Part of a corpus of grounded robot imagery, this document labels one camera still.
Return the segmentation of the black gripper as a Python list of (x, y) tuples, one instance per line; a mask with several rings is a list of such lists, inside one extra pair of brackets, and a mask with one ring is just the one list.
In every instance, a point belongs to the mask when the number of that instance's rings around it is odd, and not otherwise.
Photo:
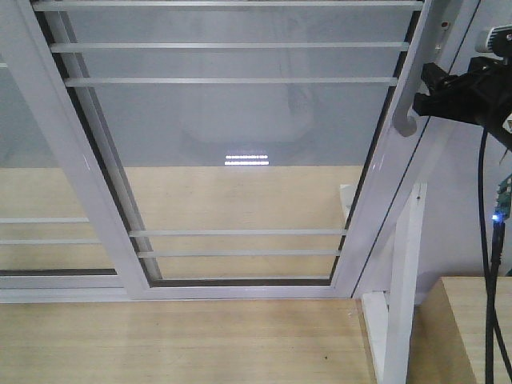
[[(434, 62), (422, 66), (421, 80), (430, 93), (446, 87), (450, 76)], [(477, 56), (451, 83), (451, 94), (416, 93), (419, 116), (450, 117), (470, 124), (504, 124), (511, 116), (511, 62)]]

